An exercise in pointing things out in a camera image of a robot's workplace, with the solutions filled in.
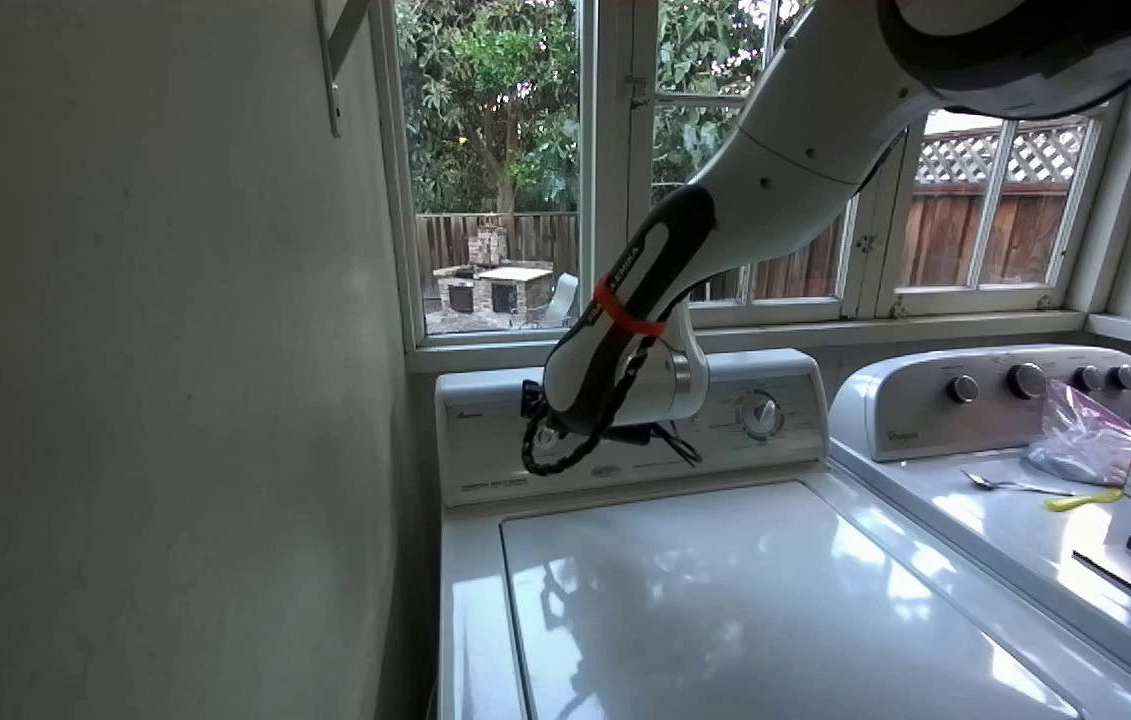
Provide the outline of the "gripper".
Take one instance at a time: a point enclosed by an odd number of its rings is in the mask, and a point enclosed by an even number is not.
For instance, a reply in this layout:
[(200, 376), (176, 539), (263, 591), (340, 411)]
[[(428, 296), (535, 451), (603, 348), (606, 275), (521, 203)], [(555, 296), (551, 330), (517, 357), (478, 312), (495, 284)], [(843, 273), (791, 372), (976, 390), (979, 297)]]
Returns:
[[(546, 413), (543, 418), (539, 419), (537, 430), (533, 430), (533, 448), (555, 448), (560, 445), (566, 437), (570, 436), (569, 430), (566, 430), (566, 425), (561, 425), (559, 420), (553, 420), (550, 413), (547, 411), (549, 405), (546, 404), (546, 394), (537, 381), (523, 381), (521, 383), (521, 416), (525, 419), (532, 419), (539, 411)], [(601, 433), (601, 439), (606, 439), (606, 441), (624, 443), (624, 445), (634, 446), (647, 446), (651, 439), (655, 437), (655, 432), (653, 432), (651, 424), (638, 424), (629, 425), (629, 427), (610, 427), (603, 430)], [(664, 424), (657, 424), (657, 437), (662, 439), (662, 442), (670, 450), (683, 460), (685, 465), (697, 468), (703, 461), (703, 456), (688, 441), (688, 439), (681, 439), (680, 434), (675, 427), (675, 423), (670, 424), (670, 427), (665, 427)]]

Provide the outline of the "washing machine knob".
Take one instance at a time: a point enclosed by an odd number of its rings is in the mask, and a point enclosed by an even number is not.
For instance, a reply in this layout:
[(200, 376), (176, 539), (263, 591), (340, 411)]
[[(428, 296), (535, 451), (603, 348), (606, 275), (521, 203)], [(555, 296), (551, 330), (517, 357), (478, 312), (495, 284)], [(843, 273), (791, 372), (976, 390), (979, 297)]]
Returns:
[(752, 389), (739, 397), (737, 420), (748, 437), (766, 442), (782, 432), (785, 416), (770, 392)]

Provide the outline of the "white washing machine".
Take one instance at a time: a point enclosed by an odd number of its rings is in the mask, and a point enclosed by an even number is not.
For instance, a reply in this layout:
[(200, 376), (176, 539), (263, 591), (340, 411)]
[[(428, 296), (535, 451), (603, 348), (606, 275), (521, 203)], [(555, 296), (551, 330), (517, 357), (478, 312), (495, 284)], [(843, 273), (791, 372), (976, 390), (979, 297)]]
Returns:
[[(1012, 366), (1108, 348), (891, 357), (827, 400), (802, 352), (713, 355), (702, 452), (603, 443), (521, 466), (539, 368), (438, 378), (440, 670), (431, 720), (1131, 720), (1131, 587), (1096, 569), (1131, 502), (1051, 512), (1041, 398)], [(1131, 392), (1110, 394), (1131, 410)]]

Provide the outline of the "washing machine lid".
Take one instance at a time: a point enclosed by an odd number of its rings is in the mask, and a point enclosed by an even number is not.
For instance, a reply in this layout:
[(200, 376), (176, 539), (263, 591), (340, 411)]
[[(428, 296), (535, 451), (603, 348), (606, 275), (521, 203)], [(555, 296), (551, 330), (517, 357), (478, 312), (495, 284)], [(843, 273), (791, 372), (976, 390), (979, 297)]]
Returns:
[(506, 521), (536, 720), (1081, 720), (798, 482)]

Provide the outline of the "white garden chair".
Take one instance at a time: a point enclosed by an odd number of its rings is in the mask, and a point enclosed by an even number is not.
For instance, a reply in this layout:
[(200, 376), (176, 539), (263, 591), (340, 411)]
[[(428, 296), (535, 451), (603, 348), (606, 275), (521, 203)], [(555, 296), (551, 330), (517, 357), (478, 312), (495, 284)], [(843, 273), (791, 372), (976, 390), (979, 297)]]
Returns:
[(573, 274), (561, 274), (553, 287), (552, 300), (541, 318), (546, 328), (566, 327), (573, 318), (577, 304), (579, 279)]

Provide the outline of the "brick outdoor fireplace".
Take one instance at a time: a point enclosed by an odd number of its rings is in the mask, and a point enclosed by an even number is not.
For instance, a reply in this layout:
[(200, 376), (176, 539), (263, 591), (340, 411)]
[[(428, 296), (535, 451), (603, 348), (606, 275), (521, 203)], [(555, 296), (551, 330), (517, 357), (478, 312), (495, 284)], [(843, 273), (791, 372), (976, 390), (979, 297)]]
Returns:
[(464, 263), (433, 269), (446, 320), (515, 327), (533, 309), (550, 304), (556, 274), (550, 261), (515, 259), (506, 227), (482, 224), (465, 238)]

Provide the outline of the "wooden fence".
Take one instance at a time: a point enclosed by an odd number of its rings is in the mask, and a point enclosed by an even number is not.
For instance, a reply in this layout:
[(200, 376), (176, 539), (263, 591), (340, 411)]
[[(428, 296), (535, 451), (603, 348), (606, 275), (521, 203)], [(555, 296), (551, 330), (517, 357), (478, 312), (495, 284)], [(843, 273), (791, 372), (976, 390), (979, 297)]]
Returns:
[[(981, 284), (1041, 281), (1050, 252), (1062, 232), (1068, 193), (1062, 186), (1008, 184), (1001, 191), (982, 261)], [(961, 281), (972, 264), (979, 227), (981, 192), (972, 184), (918, 186), (905, 223), (900, 269), (907, 287), (941, 287)], [(829, 296), (841, 246), (838, 218), (793, 259), (766, 261), (754, 270), (757, 300)], [(549, 263), (556, 272), (577, 274), (577, 214), (520, 212), (510, 224), (507, 259)], [(425, 295), (438, 290), (434, 272), (468, 264), (468, 249), (478, 231), (506, 228), (504, 217), (472, 214), (424, 214), (417, 217), (417, 240)]]

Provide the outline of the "row of windows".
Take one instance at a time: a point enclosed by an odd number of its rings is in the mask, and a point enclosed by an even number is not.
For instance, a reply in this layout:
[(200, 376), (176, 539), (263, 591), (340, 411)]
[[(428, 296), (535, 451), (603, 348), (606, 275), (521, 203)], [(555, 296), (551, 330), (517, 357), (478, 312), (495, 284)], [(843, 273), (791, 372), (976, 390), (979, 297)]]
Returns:
[[(815, 0), (377, 0), (365, 18), (385, 118), (402, 336), (414, 372), (536, 365), (578, 319), (651, 202), (729, 137), (795, 18)], [(1067, 118), (934, 110), (803, 249), (711, 275), (688, 300), (708, 352), (831, 348), (870, 363), (926, 348), (1071, 340), (1131, 274), (1112, 214), (1131, 203), (1131, 86)], [(1041, 281), (981, 284), (1008, 184), (1062, 186), (1062, 231)], [(961, 281), (907, 287), (905, 223), (918, 186), (981, 192)], [(417, 217), (577, 214), (573, 318), (515, 327), (446, 320), (423, 287)], [(829, 296), (757, 300), (754, 270), (793, 259), (838, 218)]]

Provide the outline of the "metal spoon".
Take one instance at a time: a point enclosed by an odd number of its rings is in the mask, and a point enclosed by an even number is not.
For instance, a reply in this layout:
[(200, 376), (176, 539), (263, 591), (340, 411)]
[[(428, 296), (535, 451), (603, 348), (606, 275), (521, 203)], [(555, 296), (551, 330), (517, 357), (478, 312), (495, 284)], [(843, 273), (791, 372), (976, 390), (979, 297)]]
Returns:
[(981, 477), (981, 475), (973, 474), (972, 471), (962, 471), (962, 474), (966, 475), (966, 477), (981, 489), (1017, 489), (1017, 491), (1037, 493), (1037, 495), (1046, 495), (1051, 497), (1077, 496), (1076, 492), (1069, 489), (1035, 486), (1035, 484), (1024, 483), (1018, 480), (994, 480), (994, 479), (988, 479), (986, 477)]

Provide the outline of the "white dryer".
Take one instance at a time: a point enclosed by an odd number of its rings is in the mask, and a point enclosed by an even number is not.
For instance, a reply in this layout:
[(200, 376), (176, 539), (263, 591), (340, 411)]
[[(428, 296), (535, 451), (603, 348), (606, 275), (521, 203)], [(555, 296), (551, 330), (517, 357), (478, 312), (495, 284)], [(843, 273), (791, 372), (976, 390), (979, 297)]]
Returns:
[[(1017, 363), (1041, 365), (1046, 378), (1072, 387), (1077, 366), (1093, 364), (1105, 384), (1085, 393), (1131, 424), (1131, 389), (1110, 387), (1110, 366), (1131, 365), (1126, 352), (1082, 345), (1013, 345), (925, 352), (862, 366), (845, 378), (830, 402), (831, 452), (877, 495), (961, 550), (1009, 591), (1062, 630), (1122, 667), (1100, 683), (1126, 708), (1106, 702), (1113, 717), (1131, 717), (1131, 591), (1104, 576), (1073, 550), (1131, 537), (1131, 497), (1051, 512), (1060, 497), (1017, 489), (981, 489), (962, 471), (1018, 480), (1077, 495), (1104, 486), (1063, 480), (1022, 460), (1041, 437), (1044, 396), (1022, 400), (1007, 387)], [(979, 396), (955, 404), (946, 384), (975, 378)]]

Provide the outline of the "clear plastic bag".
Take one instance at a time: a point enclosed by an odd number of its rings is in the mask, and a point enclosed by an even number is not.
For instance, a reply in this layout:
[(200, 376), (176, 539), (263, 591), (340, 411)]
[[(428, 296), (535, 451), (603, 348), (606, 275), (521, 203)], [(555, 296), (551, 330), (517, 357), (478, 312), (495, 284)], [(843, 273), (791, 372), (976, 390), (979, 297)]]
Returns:
[(1041, 437), (1022, 460), (1051, 477), (1122, 488), (1131, 465), (1131, 424), (1073, 387), (1050, 379)]

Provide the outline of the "yellow-green plastic spoon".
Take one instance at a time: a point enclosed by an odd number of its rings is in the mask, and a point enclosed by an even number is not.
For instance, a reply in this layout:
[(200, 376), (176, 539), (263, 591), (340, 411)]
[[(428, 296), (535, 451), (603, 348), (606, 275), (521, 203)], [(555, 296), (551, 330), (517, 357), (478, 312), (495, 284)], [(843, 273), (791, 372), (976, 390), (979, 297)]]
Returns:
[(1103, 505), (1103, 503), (1114, 503), (1123, 496), (1124, 491), (1122, 488), (1112, 487), (1091, 493), (1091, 495), (1074, 495), (1050, 500), (1046, 502), (1046, 509), (1051, 512), (1069, 512), (1087, 505), (1095, 505), (1095, 503), (1099, 503), (1099, 505)]

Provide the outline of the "white shelf bracket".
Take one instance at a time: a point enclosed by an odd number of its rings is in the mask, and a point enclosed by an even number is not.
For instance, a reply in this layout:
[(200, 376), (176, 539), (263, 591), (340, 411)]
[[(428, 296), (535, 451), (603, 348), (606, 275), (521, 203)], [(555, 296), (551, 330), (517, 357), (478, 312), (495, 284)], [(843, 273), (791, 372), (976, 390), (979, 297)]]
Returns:
[(361, 24), (377, 0), (345, 0), (342, 10), (329, 19), (327, 5), (329, 0), (312, 0), (318, 33), (318, 51), (321, 57), (323, 73), (323, 96), (327, 102), (329, 132), (342, 138), (342, 104), (338, 94), (337, 78), (345, 61), (349, 58), (351, 46), (359, 36)]

